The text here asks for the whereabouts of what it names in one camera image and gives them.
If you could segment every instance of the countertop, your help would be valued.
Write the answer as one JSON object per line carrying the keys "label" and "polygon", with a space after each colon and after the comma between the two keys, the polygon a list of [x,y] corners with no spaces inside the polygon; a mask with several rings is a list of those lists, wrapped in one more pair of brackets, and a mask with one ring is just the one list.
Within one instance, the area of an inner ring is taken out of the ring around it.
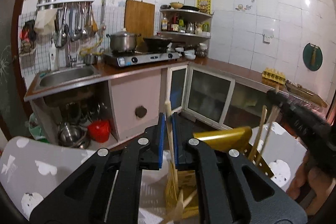
{"label": "countertop", "polygon": [[236,79],[237,78],[240,79],[241,80],[240,82],[243,82],[243,83],[244,81],[252,82],[258,86],[258,89],[260,89],[260,87],[264,87],[262,90],[268,90],[270,86],[275,87],[272,81],[263,79],[262,74],[257,71],[253,71],[250,69],[246,69],[240,66],[236,66],[233,64],[229,64],[229,63],[218,61],[218,60],[211,59],[211,58],[196,58],[195,60],[179,58],[178,60],[160,61],[160,62],[148,63],[148,64],[143,64],[143,65],[129,66],[125,68],[116,68],[110,65],[106,65],[104,63],[98,63],[97,65],[95,65],[95,68],[98,69],[100,75],[94,78],[91,78],[88,80],[79,80],[78,82],[75,82],[75,83],[58,85],[58,86],[46,88],[43,90],[34,91],[34,87],[40,75],[40,73],[38,73],[35,76],[34,80],[32,81],[30,87],[28,88],[28,91],[26,92],[24,100],[25,102],[27,102],[30,100],[34,100],[34,99],[41,98],[47,95],[62,92],[65,90],[79,88],[85,85],[91,85],[91,84],[95,84],[95,83],[99,83],[99,82],[103,82],[103,81],[107,81],[111,79],[117,79],[117,78],[126,77],[126,76],[130,76],[130,75],[134,75],[134,74],[138,74],[142,72],[147,72],[151,70],[187,65],[189,63],[194,63],[196,65],[205,66],[213,70],[219,70],[221,72],[226,73],[228,76],[231,76]]}

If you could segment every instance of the poster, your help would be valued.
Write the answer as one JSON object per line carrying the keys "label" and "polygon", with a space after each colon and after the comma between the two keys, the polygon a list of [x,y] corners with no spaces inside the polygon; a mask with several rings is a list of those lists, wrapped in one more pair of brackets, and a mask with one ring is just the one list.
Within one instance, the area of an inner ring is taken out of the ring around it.
{"label": "poster", "polygon": [[197,0],[197,8],[205,14],[211,14],[211,0]]}

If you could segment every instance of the silver screw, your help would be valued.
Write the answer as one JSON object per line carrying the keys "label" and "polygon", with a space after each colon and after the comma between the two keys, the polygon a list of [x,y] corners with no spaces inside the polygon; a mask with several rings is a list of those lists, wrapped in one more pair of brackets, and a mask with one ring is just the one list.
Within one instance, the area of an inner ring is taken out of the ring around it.
{"label": "silver screw", "polygon": [[188,141],[188,143],[190,145],[198,145],[199,144],[199,140],[198,139],[195,139],[195,138],[192,138]]}
{"label": "silver screw", "polygon": [[231,149],[230,151],[229,151],[229,155],[231,156],[231,157],[238,157],[239,156],[239,151],[238,150],[235,150],[235,149]]}
{"label": "silver screw", "polygon": [[98,150],[98,156],[105,157],[109,151],[106,148],[101,148]]}
{"label": "silver screw", "polygon": [[140,138],[138,139],[138,144],[145,145],[148,144],[149,140],[147,138]]}

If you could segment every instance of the human hand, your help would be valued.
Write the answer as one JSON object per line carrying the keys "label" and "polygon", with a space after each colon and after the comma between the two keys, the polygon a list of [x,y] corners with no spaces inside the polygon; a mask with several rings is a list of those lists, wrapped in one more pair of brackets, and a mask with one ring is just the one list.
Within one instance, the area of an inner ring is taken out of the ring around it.
{"label": "human hand", "polygon": [[312,216],[317,213],[323,203],[327,200],[335,186],[336,180],[332,179],[329,175],[317,167],[313,167],[307,174],[305,165],[307,164],[308,159],[309,153],[307,152],[286,193],[292,199],[297,199],[300,195],[300,187],[302,187],[308,180],[310,187],[316,193],[316,197],[306,208],[307,215]]}

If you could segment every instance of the stainless steel basin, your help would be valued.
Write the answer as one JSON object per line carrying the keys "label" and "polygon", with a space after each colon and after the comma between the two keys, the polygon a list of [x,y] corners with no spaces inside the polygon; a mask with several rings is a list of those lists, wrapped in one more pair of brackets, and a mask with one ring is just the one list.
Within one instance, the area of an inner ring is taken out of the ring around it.
{"label": "stainless steel basin", "polygon": [[45,89],[64,84],[71,84],[79,80],[87,80],[99,76],[99,71],[93,66],[79,66],[47,73],[39,78],[36,89]]}

